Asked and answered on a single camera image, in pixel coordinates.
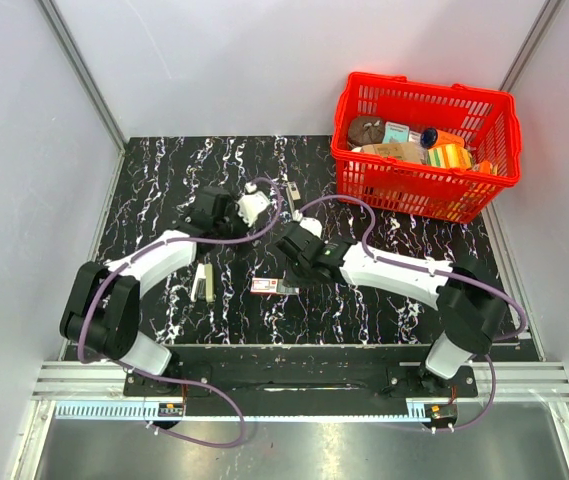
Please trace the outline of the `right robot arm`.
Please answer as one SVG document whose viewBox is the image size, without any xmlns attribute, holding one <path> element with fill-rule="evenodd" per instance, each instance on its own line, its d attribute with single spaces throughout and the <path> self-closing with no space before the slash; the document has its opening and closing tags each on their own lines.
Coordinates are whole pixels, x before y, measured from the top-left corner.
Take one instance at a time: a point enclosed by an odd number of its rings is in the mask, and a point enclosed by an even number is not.
<svg viewBox="0 0 569 480">
<path fill-rule="evenodd" d="M 487 354 L 508 313 L 499 291 L 483 282 L 482 266 L 391 254 L 361 241 L 323 240 L 313 219 L 289 223 L 274 247 L 287 261 L 284 281 L 307 288 L 324 284 L 371 287 L 416 300 L 435 310 L 443 331 L 422 363 L 420 387 L 440 396 L 455 382 L 460 367 Z"/>
</svg>

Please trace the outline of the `white stapler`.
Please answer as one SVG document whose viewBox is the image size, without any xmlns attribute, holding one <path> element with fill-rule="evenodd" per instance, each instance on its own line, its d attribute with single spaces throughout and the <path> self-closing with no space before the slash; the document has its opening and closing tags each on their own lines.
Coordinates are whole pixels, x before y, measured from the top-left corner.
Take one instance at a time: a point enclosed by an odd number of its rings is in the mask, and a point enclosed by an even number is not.
<svg viewBox="0 0 569 480">
<path fill-rule="evenodd" d="M 214 272 L 211 264 L 198 264 L 191 289 L 190 299 L 192 302 L 214 302 Z"/>
</svg>

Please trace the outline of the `grey staple magazine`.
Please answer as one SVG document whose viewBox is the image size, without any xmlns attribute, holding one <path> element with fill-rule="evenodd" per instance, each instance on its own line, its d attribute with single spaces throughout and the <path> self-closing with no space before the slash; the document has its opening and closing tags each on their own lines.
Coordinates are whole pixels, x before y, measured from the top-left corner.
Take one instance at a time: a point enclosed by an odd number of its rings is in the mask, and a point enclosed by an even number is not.
<svg viewBox="0 0 569 480">
<path fill-rule="evenodd" d="M 288 182 L 286 184 L 286 195 L 291 211 L 291 218 L 293 221 L 298 221 L 301 218 L 299 209 L 302 206 L 302 200 L 300 190 L 295 182 Z"/>
</svg>

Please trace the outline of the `staple box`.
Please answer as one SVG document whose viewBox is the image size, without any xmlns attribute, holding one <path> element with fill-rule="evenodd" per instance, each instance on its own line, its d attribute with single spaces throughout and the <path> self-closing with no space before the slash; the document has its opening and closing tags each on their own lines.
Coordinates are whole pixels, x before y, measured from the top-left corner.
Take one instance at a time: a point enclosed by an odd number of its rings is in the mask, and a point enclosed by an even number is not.
<svg viewBox="0 0 569 480">
<path fill-rule="evenodd" d="M 299 289 L 286 285 L 283 279 L 254 277 L 250 292 L 259 295 L 298 295 Z"/>
</svg>

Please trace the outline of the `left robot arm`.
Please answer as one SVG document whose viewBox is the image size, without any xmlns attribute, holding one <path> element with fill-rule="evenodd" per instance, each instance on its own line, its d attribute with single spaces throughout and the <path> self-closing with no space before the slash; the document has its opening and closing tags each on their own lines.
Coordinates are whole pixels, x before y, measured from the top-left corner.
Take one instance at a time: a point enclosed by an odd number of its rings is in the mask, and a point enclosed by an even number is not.
<svg viewBox="0 0 569 480">
<path fill-rule="evenodd" d="M 109 360 L 146 373 L 146 384 L 159 395 L 175 392 L 181 381 L 171 352 L 139 329 L 140 303 L 155 285 L 196 262 L 213 240 L 234 242 L 247 235 L 269 200 L 255 190 L 236 196 L 204 187 L 172 230 L 119 260 L 83 264 L 75 277 L 59 331 L 62 337 Z"/>
</svg>

